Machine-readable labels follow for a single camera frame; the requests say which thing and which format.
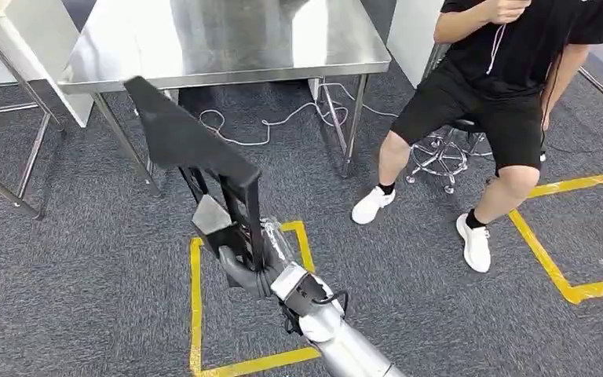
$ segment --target black sock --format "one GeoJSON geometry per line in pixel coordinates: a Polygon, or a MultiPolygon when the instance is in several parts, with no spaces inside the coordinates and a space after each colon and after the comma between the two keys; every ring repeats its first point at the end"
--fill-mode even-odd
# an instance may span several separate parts
{"type": "Polygon", "coordinates": [[[486,224],[482,224],[479,220],[475,218],[475,210],[470,210],[470,212],[468,212],[468,217],[466,218],[466,225],[468,225],[468,227],[471,229],[484,228],[485,226],[487,226],[486,224]]]}
{"type": "Polygon", "coordinates": [[[392,192],[394,192],[394,185],[395,184],[391,184],[389,186],[385,186],[382,183],[378,183],[378,187],[382,190],[382,192],[385,193],[385,195],[392,195],[392,192]]]}

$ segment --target white cable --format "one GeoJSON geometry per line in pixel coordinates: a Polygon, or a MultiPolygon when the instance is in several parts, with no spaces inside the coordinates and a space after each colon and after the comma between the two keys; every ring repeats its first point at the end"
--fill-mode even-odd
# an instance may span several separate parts
{"type": "MultiPolygon", "coordinates": [[[[349,92],[349,91],[348,91],[348,90],[345,88],[345,86],[343,86],[342,84],[340,84],[340,83],[338,83],[338,82],[328,82],[328,83],[320,84],[320,85],[318,86],[318,90],[321,90],[323,86],[340,86],[340,87],[341,87],[341,89],[343,89],[343,91],[345,92],[345,94],[347,94],[347,95],[348,95],[348,97],[349,97],[351,100],[355,101],[355,97],[353,97],[353,96],[350,94],[350,92],[349,92]]],[[[336,102],[336,101],[332,101],[332,104],[340,104],[340,103],[338,103],[338,102],[336,102]]],[[[255,141],[255,142],[246,143],[246,142],[243,142],[243,141],[237,141],[237,140],[234,140],[234,139],[231,139],[231,138],[229,138],[229,137],[224,136],[224,135],[221,133],[221,128],[222,128],[222,127],[225,125],[225,117],[223,116],[223,114],[221,114],[221,112],[220,112],[220,111],[218,111],[218,110],[214,110],[214,109],[212,109],[212,108],[207,109],[207,110],[205,110],[205,111],[203,111],[203,112],[200,112],[200,113],[199,113],[199,116],[198,116],[198,120],[199,120],[199,122],[200,122],[200,123],[202,123],[202,125],[203,125],[203,126],[205,126],[206,128],[208,128],[209,130],[212,130],[213,132],[215,132],[215,133],[216,133],[216,135],[218,135],[218,137],[220,137],[220,138],[221,138],[221,139],[223,139],[224,141],[227,141],[228,143],[233,143],[233,144],[237,144],[237,145],[242,145],[242,146],[244,146],[244,147],[254,147],[254,146],[260,146],[260,145],[267,145],[267,144],[269,143],[269,140],[271,139],[272,126],[281,126],[281,125],[283,125],[283,124],[287,123],[287,122],[288,122],[288,121],[289,121],[289,120],[290,120],[290,119],[291,119],[291,118],[292,118],[294,115],[296,115],[297,113],[299,113],[301,110],[303,110],[303,109],[307,108],[308,106],[313,106],[313,107],[316,109],[316,112],[318,113],[318,115],[320,115],[320,118],[323,120],[323,122],[324,122],[326,125],[328,125],[328,126],[330,126],[330,127],[334,127],[334,124],[333,124],[333,123],[330,123],[330,122],[329,122],[329,121],[327,121],[327,119],[326,119],[326,118],[327,118],[327,116],[331,114],[331,111],[328,111],[328,112],[326,112],[326,113],[324,113],[324,114],[323,114],[323,113],[322,113],[322,110],[320,109],[320,106],[318,106],[318,105],[317,105],[315,102],[309,102],[309,103],[303,104],[302,106],[300,106],[299,108],[297,108],[297,110],[295,110],[295,111],[293,111],[292,113],[290,113],[290,114],[289,114],[289,115],[288,115],[288,116],[287,116],[287,117],[286,117],[284,120],[281,120],[281,121],[279,121],[279,122],[269,122],[269,121],[267,121],[267,120],[265,120],[265,119],[261,120],[260,122],[261,122],[261,123],[262,123],[264,126],[267,126],[267,139],[266,139],[266,140],[264,140],[264,141],[255,141]],[[206,113],[210,113],[210,112],[211,112],[211,113],[214,113],[214,114],[217,114],[217,115],[218,115],[218,116],[221,118],[221,124],[219,124],[218,126],[209,126],[208,124],[206,124],[206,123],[203,121],[202,117],[203,117],[203,116],[204,116],[206,113]]],[[[375,114],[378,114],[378,115],[383,115],[383,116],[391,116],[391,117],[393,117],[393,118],[398,118],[398,115],[396,115],[396,114],[392,114],[392,113],[390,113],[390,112],[379,112],[379,111],[376,111],[376,110],[374,110],[374,109],[372,109],[372,108],[368,107],[368,106],[367,106],[367,105],[365,105],[365,104],[363,104],[363,106],[364,106],[364,107],[365,107],[367,110],[369,110],[370,112],[373,112],[373,113],[375,113],[375,114]]],[[[340,126],[342,126],[343,124],[345,124],[345,121],[348,119],[349,110],[348,110],[348,108],[345,108],[345,107],[342,107],[342,106],[341,106],[341,107],[334,108],[334,111],[335,111],[335,112],[337,112],[337,113],[338,113],[339,111],[345,111],[345,116],[343,116],[343,119],[339,119],[339,121],[338,121],[338,126],[340,127],[340,126]]]]}
{"type": "Polygon", "coordinates": [[[500,49],[500,42],[503,40],[506,27],[507,24],[502,24],[498,27],[498,30],[495,31],[495,36],[493,37],[493,44],[491,46],[491,63],[489,64],[489,68],[487,69],[487,75],[491,74],[493,64],[495,64],[495,57],[496,55],[498,55],[498,50],[500,49]]]}

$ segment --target yellow floor marking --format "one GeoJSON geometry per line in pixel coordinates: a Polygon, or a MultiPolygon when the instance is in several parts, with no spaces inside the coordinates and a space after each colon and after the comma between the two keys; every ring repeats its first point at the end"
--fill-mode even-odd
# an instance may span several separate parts
{"type": "MultiPolygon", "coordinates": [[[[588,189],[596,185],[603,185],[603,175],[588,178],[578,178],[571,181],[563,181],[550,185],[542,185],[535,187],[529,199],[539,196],[556,194],[559,192],[567,192],[578,189],[588,189]]],[[[546,270],[546,273],[551,278],[551,281],[556,284],[558,290],[563,294],[566,300],[573,304],[579,304],[587,298],[603,297],[603,281],[590,284],[582,284],[572,286],[563,276],[563,272],[556,266],[556,263],[551,259],[549,254],[544,250],[542,244],[537,240],[535,233],[530,229],[524,218],[518,210],[510,212],[510,219],[519,229],[519,232],[528,243],[533,254],[537,257],[539,263],[546,270]]]]}
{"type": "Polygon", "coordinates": [[[193,375],[202,371],[202,293],[200,291],[199,251],[202,239],[194,238],[188,245],[191,264],[191,353],[188,362],[193,375]]]}
{"type": "MultiPolygon", "coordinates": [[[[313,257],[309,247],[304,223],[301,221],[287,222],[281,226],[284,232],[294,231],[297,235],[299,253],[304,267],[314,273],[313,257]]],[[[188,365],[195,376],[202,377],[233,377],[261,372],[283,365],[295,364],[319,357],[318,352],[305,347],[299,350],[278,353],[266,357],[243,361],[223,367],[202,370],[202,290],[200,284],[200,252],[203,241],[193,238],[188,245],[188,262],[191,265],[191,352],[188,355],[188,365]]]]}
{"type": "Polygon", "coordinates": [[[243,363],[226,365],[215,369],[203,371],[202,377],[233,377],[262,372],[284,365],[300,363],[320,357],[314,348],[306,347],[300,350],[278,353],[276,355],[260,357],[259,359],[244,361],[243,363]]]}

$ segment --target black shorts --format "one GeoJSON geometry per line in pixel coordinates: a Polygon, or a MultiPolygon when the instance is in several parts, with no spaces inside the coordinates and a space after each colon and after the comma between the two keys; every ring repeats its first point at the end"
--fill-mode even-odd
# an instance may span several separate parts
{"type": "Polygon", "coordinates": [[[542,107],[539,95],[493,99],[475,90],[449,60],[443,60],[407,103],[392,131],[408,144],[470,115],[486,133],[496,172],[513,165],[539,170],[542,107]]]}

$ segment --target black t-shirt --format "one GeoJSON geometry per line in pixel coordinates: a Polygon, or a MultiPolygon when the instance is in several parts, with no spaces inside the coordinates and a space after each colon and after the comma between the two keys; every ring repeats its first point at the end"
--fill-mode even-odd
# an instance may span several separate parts
{"type": "MultiPolygon", "coordinates": [[[[484,0],[445,0],[441,12],[461,12],[484,0]]],[[[538,93],[549,66],[567,44],[603,43],[603,0],[532,0],[521,17],[496,33],[488,24],[454,43],[449,59],[476,89],[489,97],[538,93]]]]}

